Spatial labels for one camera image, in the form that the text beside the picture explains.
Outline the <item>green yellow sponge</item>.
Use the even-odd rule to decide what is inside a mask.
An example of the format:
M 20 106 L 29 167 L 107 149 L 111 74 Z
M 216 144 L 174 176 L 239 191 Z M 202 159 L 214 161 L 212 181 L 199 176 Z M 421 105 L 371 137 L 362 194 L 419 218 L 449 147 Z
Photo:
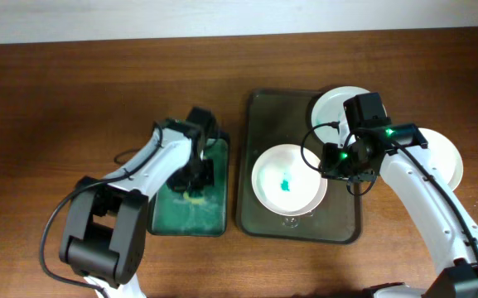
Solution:
M 195 196 L 191 196 L 188 192 L 184 192 L 182 198 L 190 204 L 193 205 L 203 205 L 206 204 L 205 196 L 196 194 Z

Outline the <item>white plate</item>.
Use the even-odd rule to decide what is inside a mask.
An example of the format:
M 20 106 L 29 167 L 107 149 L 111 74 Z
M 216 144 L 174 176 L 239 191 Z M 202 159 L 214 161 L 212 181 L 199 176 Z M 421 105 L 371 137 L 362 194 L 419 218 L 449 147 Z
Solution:
M 369 90 L 355 86 L 344 86 L 332 89 L 323 94 L 314 104 L 311 111 L 311 125 L 346 120 L 343 103 L 359 94 L 367 94 Z M 317 128 L 314 133 L 323 143 L 337 145 L 337 128 L 328 126 Z
M 427 128 L 419 128 L 415 132 L 408 132 L 408 137 L 413 137 L 408 142 L 406 149 L 416 157 L 429 175 L 438 177 L 441 182 L 446 182 L 451 191 L 455 190 L 463 176 L 463 162 L 461 155 L 453 143 L 441 133 Z M 390 174 L 384 180 L 398 194 L 402 185 L 409 190 L 415 190 L 415 180 L 427 181 L 427 177 L 414 165 L 407 164 L 397 169 L 397 174 Z
M 328 182 L 305 161 L 318 162 L 312 151 L 282 144 L 263 152 L 253 164 L 251 185 L 256 199 L 275 214 L 295 217 L 315 209 Z

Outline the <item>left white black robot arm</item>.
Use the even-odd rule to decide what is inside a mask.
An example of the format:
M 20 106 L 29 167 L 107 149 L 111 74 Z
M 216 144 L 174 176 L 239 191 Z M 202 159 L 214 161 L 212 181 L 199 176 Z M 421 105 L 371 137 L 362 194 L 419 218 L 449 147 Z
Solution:
M 65 201 L 59 257 L 84 278 L 82 287 L 102 297 L 143 295 L 135 275 L 151 200 L 163 186 L 185 193 L 214 185 L 214 163 L 203 154 L 216 134 L 213 113 L 194 107 L 185 120 L 154 124 L 150 141 L 116 171 L 77 183 Z

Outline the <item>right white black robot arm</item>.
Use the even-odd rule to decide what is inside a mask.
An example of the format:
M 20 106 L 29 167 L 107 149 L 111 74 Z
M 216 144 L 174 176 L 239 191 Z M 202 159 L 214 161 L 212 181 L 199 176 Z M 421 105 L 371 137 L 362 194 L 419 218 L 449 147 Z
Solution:
M 441 173 L 428 140 L 413 123 L 394 125 L 377 93 L 323 99 L 311 114 L 324 139 L 319 171 L 348 185 L 382 178 L 399 197 L 421 234 L 437 271 L 427 289 L 389 283 L 368 297 L 478 297 L 478 224 Z

